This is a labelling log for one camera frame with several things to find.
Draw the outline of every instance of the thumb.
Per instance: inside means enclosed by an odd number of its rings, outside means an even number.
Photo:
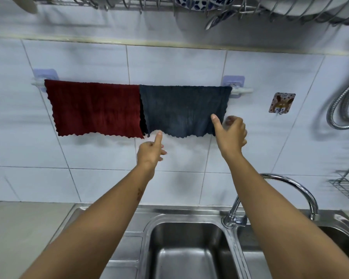
[[[154,147],[158,147],[159,149],[162,148],[162,139],[163,139],[163,132],[159,131],[154,140]]]
[[[215,132],[216,132],[216,135],[217,135],[218,133],[223,131],[224,128],[222,127],[220,119],[217,117],[217,115],[212,114],[211,115],[211,119],[212,119],[213,125],[215,127]]]

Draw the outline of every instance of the person's left arm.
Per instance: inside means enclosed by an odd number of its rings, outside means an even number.
[[[114,253],[165,155],[162,133],[141,144],[137,166],[79,216],[33,262],[20,279],[99,278]]]

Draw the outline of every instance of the sink basin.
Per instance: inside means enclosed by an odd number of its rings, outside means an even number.
[[[334,227],[320,226],[319,228],[326,233],[349,257],[348,235]],[[251,225],[238,227],[237,235],[252,279],[271,279],[272,277],[268,264],[265,260],[265,256],[260,248],[260,245],[257,242],[257,238],[253,233]]]
[[[145,279],[237,279],[223,231],[211,223],[165,222],[154,227]]]

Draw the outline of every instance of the person's right arm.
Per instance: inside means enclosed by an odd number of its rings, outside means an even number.
[[[246,126],[228,117],[224,130],[212,115],[216,139],[240,201],[274,279],[349,279],[349,258],[311,220],[267,183],[243,157]]]

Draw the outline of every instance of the tattoo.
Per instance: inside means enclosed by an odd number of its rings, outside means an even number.
[[[138,188],[137,201],[141,201],[141,198],[142,198],[142,190]]]

